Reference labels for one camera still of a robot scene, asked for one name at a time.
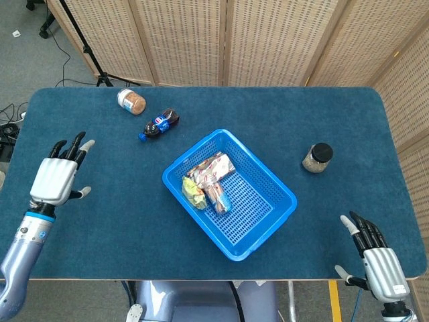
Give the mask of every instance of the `black lid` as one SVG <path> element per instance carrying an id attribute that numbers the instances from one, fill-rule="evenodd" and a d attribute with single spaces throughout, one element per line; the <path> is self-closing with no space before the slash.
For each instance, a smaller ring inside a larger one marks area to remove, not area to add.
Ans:
<path id="1" fill-rule="evenodd" d="M 317 143 L 311 150 L 311 156 L 315 161 L 326 163 L 334 155 L 334 150 L 326 143 Z"/>

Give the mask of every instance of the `white lid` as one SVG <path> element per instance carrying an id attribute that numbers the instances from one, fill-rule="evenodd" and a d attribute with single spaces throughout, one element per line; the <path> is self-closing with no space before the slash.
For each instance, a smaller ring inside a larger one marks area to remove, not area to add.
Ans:
<path id="1" fill-rule="evenodd" d="M 131 93 L 131 92 L 132 92 L 132 90 L 131 90 L 131 89 L 122 89 L 122 90 L 118 93 L 117 98 L 118 98 L 118 104 L 120 104 L 120 106 L 122 106 L 122 107 L 123 107 L 123 100 L 124 100 L 124 98 L 125 98 L 129 93 Z"/>

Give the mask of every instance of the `blue table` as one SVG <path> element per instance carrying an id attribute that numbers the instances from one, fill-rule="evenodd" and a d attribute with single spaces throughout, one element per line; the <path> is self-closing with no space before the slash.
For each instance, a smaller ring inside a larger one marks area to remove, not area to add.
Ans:
<path id="1" fill-rule="evenodd" d="M 97 142 L 75 188 L 91 194 L 56 210 L 57 221 L 32 278 L 321 279 L 335 264 L 364 274 L 339 216 L 378 224 L 405 275 L 426 269 L 424 246 L 379 95 L 368 88 L 138 88 L 134 116 L 118 88 L 43 89 L 31 99 L 0 194 L 4 256 L 42 159 L 60 139 L 85 130 Z M 180 124 L 159 139 L 137 135 L 167 107 Z M 228 260 L 162 183 L 179 155 L 218 128 L 235 134 L 297 196 L 298 208 L 256 252 Z M 309 147 L 328 142 L 325 172 L 301 166 Z"/>

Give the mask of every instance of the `tripod stand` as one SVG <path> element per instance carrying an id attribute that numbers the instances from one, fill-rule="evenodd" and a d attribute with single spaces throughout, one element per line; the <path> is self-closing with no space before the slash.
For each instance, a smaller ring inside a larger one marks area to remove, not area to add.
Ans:
<path id="1" fill-rule="evenodd" d="M 74 29 L 78 33 L 80 41 L 83 43 L 83 52 L 84 52 L 84 54 L 88 54 L 90 56 L 91 60 L 93 61 L 94 65 L 95 65 L 95 68 L 98 70 L 98 72 L 100 74 L 99 77 L 98 77 L 98 79 L 97 79 L 97 87 L 99 87 L 103 83 L 105 83 L 106 86 L 108 86 L 108 87 L 112 87 L 113 84 L 110 81 L 109 77 L 118 79 L 118 80 L 123 81 L 123 82 L 128 82 L 128 83 L 140 86 L 139 83 L 136 83 L 136 82 L 133 82 L 133 81 L 130 81 L 130 80 L 127 80 L 127 79 L 124 79 L 124 78 L 121 78 L 121 77 L 109 74 L 109 73 L 105 72 L 101 68 L 98 60 L 95 58 L 93 50 L 89 46 L 89 44 L 86 41 L 85 37 L 83 36 L 83 33 L 80 30 L 80 28 L 79 28 L 76 20 L 74 19 L 72 12 L 68 8 L 66 1 L 65 0 L 60 0 L 60 3 L 61 3 L 62 8 L 64 9 L 64 11 L 66 12 L 67 17 L 69 18 L 70 22 L 72 23 Z"/>

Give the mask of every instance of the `blue plastic basket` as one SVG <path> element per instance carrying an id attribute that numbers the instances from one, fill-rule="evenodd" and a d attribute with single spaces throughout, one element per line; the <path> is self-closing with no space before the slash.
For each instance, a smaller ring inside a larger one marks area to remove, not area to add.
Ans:
<path id="1" fill-rule="evenodd" d="M 182 194 L 182 177 L 217 152 L 226 153 L 236 172 L 222 179 L 233 208 L 218 215 L 209 205 L 193 207 Z M 221 251 L 234 261 L 244 260 L 271 236 L 296 209 L 293 192 L 230 131 L 218 129 L 173 162 L 162 180 L 182 206 Z"/>

